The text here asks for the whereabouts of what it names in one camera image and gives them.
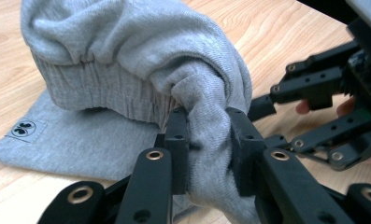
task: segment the garment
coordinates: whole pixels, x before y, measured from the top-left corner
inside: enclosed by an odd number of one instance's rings
[[[190,178],[188,193],[178,199],[175,212],[188,208],[190,200],[222,210],[233,223],[259,222],[253,197],[239,197],[229,169],[231,125],[225,112],[228,106],[248,112],[250,74],[211,19],[174,0],[24,0],[21,31],[54,105],[47,94],[41,96],[27,116],[50,124],[34,143],[20,147],[43,143],[56,157],[39,154],[25,163],[1,155],[1,161],[121,179],[131,173],[140,150],[151,147],[153,136],[164,131],[169,111],[184,106],[191,139]],[[97,111],[100,107],[108,110]],[[56,127],[55,132],[52,120],[67,128],[57,132]],[[112,133],[121,135],[125,147]],[[92,141],[94,134],[103,139]],[[38,142],[44,137],[54,141]],[[16,153],[25,153],[13,139],[10,134],[3,139],[1,151],[10,154],[16,145]],[[73,163],[78,157],[82,162]],[[103,167],[96,171],[93,165],[101,161]]]

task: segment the wood grain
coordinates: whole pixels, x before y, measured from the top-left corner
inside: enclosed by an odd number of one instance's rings
[[[294,0],[185,0],[208,15],[227,34],[246,62],[253,81],[253,95],[268,93],[284,75],[288,63],[350,41],[345,25]],[[20,31],[20,0],[0,1],[0,138],[45,89]],[[283,133],[288,139],[335,118],[335,106],[306,116],[294,113],[294,104],[280,105],[278,114],[258,121],[264,136]],[[353,182],[371,183],[371,165],[334,172],[302,160],[323,184],[345,192]],[[0,163],[0,223],[36,223],[54,196],[81,177],[44,174]],[[111,182],[96,180],[105,186]],[[229,223],[224,215],[202,209],[185,223]]]

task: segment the light wood tabletop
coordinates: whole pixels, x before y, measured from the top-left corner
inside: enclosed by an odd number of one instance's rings
[[[269,92],[287,64],[304,60],[351,40],[346,26],[294,0],[186,0],[191,8],[208,15],[227,34],[246,62],[253,81],[253,96]],[[20,0],[0,1],[0,138],[21,118],[45,89],[20,31]],[[336,118],[334,107],[299,116],[296,104],[278,105],[275,116],[256,122],[263,136],[284,134],[288,140]],[[346,192],[350,183],[371,183],[371,165],[360,164],[335,172],[302,159],[324,185]],[[57,193],[78,176],[52,175],[0,163],[0,223],[36,223]],[[110,181],[95,180],[104,186]],[[185,218],[181,223],[229,223],[213,209]]]

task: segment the black logo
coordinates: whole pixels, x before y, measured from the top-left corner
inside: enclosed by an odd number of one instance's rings
[[[30,120],[22,120],[17,123],[11,133],[16,137],[27,137],[36,131],[36,125]]]

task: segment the gray cloth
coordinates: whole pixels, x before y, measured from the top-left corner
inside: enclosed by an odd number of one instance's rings
[[[182,105],[189,113],[192,145],[187,199],[222,210],[232,223],[259,222],[253,198],[239,197],[229,169],[232,146],[225,112],[227,106],[247,112],[250,74],[212,20],[178,1],[25,0],[21,30],[52,101],[76,112],[36,105],[38,114],[29,119],[58,119],[67,128],[55,132],[49,122],[39,133],[32,124],[19,123],[16,134],[28,128],[36,139],[18,148],[13,136],[4,138],[0,151],[15,152],[8,159],[1,155],[1,161],[61,174],[122,178],[140,148],[150,147],[151,137],[164,129],[168,112]],[[119,115],[87,109],[96,107]],[[100,141],[88,139],[95,133]],[[101,147],[103,142],[115,147]],[[19,161],[16,153],[33,155]],[[75,165],[80,157],[84,162]],[[122,171],[109,168],[112,164]]]

